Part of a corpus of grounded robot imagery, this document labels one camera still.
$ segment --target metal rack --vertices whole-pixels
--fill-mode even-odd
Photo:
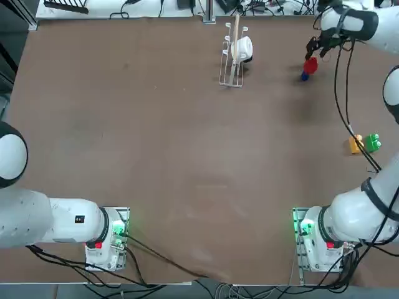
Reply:
[[[44,0],[44,6],[49,8],[61,9],[63,11],[79,12],[88,14],[86,7],[87,0]]]

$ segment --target white equipment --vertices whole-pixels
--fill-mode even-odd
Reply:
[[[252,60],[252,41],[249,36],[243,36],[248,27],[243,26],[240,38],[239,15],[236,15],[233,36],[231,23],[226,23],[229,29],[228,35],[224,37],[222,54],[220,59],[219,84],[229,87],[243,87],[244,63]]]
[[[380,50],[399,53],[399,6],[377,9],[373,4],[332,4],[320,19],[319,42],[330,49],[330,39],[340,36],[360,40]],[[388,74],[383,99],[399,123],[399,66]],[[399,186],[399,153],[374,178],[354,190],[337,195],[327,207],[311,207],[300,223],[311,271],[328,271],[344,253],[344,242],[371,242],[388,212]],[[399,225],[399,201],[393,206],[377,242],[395,237]]]
[[[12,186],[26,169],[27,157],[20,132],[0,121],[0,248],[38,242],[85,243],[88,264],[109,271],[124,268],[127,240],[120,233],[127,233],[128,208],[48,198]]]

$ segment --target black device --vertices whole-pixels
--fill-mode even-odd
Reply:
[[[178,9],[194,9],[195,0],[177,0]]]
[[[232,11],[239,4],[239,0],[216,0],[221,9],[223,9],[224,13],[227,14],[229,11]]]

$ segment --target blue block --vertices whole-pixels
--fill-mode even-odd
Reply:
[[[302,74],[300,75],[300,79],[302,81],[306,81],[307,79],[309,79],[309,74],[305,73],[304,71],[302,72]]]

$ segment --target metal mounting plate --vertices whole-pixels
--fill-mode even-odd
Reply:
[[[311,272],[309,261],[307,259],[306,248],[302,236],[300,234],[300,223],[304,220],[308,207],[294,207],[292,209],[292,218],[294,220],[294,232],[295,232],[295,242],[296,242],[296,252],[298,259],[298,271],[299,271],[299,281],[301,285],[305,285],[305,271]],[[332,270],[331,272],[341,272],[342,264],[337,270]]]
[[[129,228],[129,215],[130,215],[130,208],[129,207],[112,207],[115,210],[118,211],[120,217],[122,218],[122,221],[125,223],[125,232],[128,233],[128,228]],[[119,258],[117,262],[117,270],[123,270],[126,267],[126,251],[121,251],[119,253]]]

